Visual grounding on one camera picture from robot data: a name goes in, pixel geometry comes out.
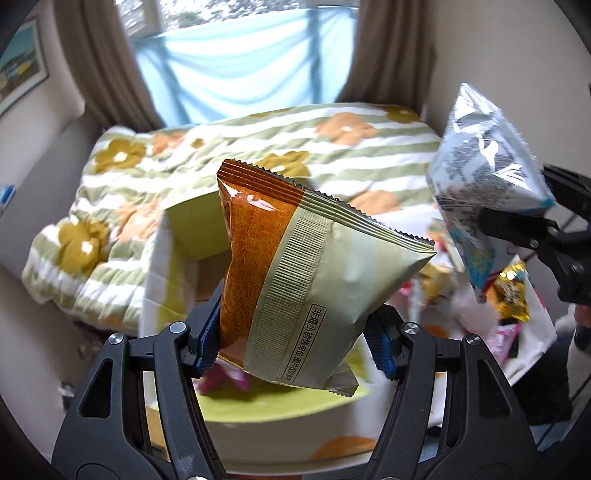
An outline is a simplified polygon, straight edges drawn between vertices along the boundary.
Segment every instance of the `framed picture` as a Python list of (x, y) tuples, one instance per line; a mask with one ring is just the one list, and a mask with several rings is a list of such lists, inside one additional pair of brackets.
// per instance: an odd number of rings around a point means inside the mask
[(21, 25), (0, 57), (0, 116), (49, 77), (37, 19)]

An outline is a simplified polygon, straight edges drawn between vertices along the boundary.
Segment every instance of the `gold foil wrapper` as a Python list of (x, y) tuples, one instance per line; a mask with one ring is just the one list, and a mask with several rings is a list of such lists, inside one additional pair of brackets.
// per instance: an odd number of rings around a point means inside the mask
[(439, 297), (452, 295), (454, 289), (452, 274), (451, 267), (432, 262), (421, 269), (418, 277), (425, 303), (434, 303)]
[(497, 277), (487, 292), (487, 298), (495, 306), (501, 319), (515, 318), (527, 322), (530, 313), (525, 301), (525, 264), (509, 265)]

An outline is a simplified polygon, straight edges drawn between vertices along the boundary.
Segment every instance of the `yellow flower pattern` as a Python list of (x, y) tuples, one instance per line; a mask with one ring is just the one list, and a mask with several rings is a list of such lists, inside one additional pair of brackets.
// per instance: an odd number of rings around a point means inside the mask
[(203, 138), (196, 138), (195, 140), (193, 140), (193, 141), (191, 142), (191, 146), (192, 146), (193, 148), (201, 148), (201, 147), (203, 146), (203, 144), (204, 144), (204, 143), (205, 143), (205, 142), (204, 142)]
[(272, 153), (255, 162), (255, 165), (284, 177), (309, 177), (310, 170), (304, 164), (304, 160), (308, 158), (308, 155), (307, 151), (291, 151), (285, 155)]
[(109, 227), (102, 222), (80, 220), (60, 224), (59, 266), (68, 275), (88, 277), (101, 261), (101, 250), (109, 239)]
[(380, 108), (386, 112), (389, 120), (398, 124), (410, 124), (421, 121), (420, 117), (410, 108), (400, 105), (381, 105)]
[(261, 113), (252, 113), (251, 116), (255, 117), (255, 118), (262, 118), (264, 116), (268, 116), (271, 115), (272, 113), (283, 113), (283, 112), (289, 112), (292, 109), (292, 107), (288, 107), (288, 108), (279, 108), (278, 110), (271, 110), (269, 112), (261, 112)]
[(103, 173), (112, 168), (133, 168), (146, 155), (143, 143), (132, 143), (124, 138), (115, 138), (109, 142), (105, 150), (101, 150), (95, 157), (95, 173)]

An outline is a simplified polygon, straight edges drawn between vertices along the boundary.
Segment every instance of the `orange flower pattern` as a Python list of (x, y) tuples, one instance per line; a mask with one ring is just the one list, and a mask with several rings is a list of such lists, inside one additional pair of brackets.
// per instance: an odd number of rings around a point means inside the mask
[(334, 144), (354, 147), (362, 139), (374, 137), (378, 131), (365, 123), (359, 115), (342, 112), (320, 124), (316, 133), (330, 137)]
[(129, 242), (131, 240), (146, 240), (158, 229), (162, 210), (158, 207), (160, 199), (154, 197), (148, 203), (135, 205), (125, 202), (117, 209), (121, 227), (117, 240)]
[(360, 436), (342, 436), (329, 440), (312, 456), (311, 460), (342, 458), (356, 453), (370, 452), (375, 448), (376, 440)]
[(349, 204), (365, 215), (379, 215), (380, 213), (400, 210), (396, 195), (392, 192), (386, 192), (386, 190), (360, 193)]
[(152, 153), (158, 155), (168, 148), (175, 148), (184, 140), (183, 132), (159, 132), (152, 137)]

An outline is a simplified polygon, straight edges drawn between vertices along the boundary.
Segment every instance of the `floral blanket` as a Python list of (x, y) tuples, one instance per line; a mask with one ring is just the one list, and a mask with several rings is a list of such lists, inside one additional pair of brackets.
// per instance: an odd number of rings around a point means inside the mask
[(137, 334), (161, 202), (215, 186), (226, 158), (249, 161), (369, 215), (430, 203), (426, 169), (440, 138), (409, 109), (310, 105), (192, 128), (97, 141), (68, 218), (41, 231), (22, 280), (39, 302), (98, 327)]

